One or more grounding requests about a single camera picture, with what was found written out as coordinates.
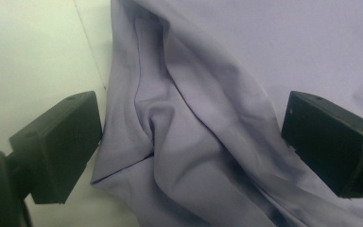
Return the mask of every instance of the garment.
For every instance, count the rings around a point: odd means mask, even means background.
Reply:
[[[280,136],[290,91],[363,117],[363,1],[112,0],[92,184],[142,226],[363,226]]]

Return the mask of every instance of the purple fabric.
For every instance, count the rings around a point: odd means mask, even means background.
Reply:
[[[93,185],[142,226],[363,226],[280,137],[292,90],[363,117],[363,1],[112,0]]]

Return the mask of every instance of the cloth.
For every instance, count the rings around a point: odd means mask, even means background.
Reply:
[[[281,138],[289,92],[363,117],[363,0],[112,0],[92,183],[142,226],[363,226]]]

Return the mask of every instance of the wrinkled fabric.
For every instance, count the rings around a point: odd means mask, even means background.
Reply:
[[[92,183],[142,226],[363,226],[281,138],[290,91],[363,117],[363,1],[112,0]]]

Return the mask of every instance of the white surface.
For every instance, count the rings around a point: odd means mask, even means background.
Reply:
[[[63,98],[97,94],[105,113],[112,52],[110,1],[0,0],[0,150]],[[65,205],[27,205],[34,226],[138,226],[119,201],[90,186],[90,161]]]

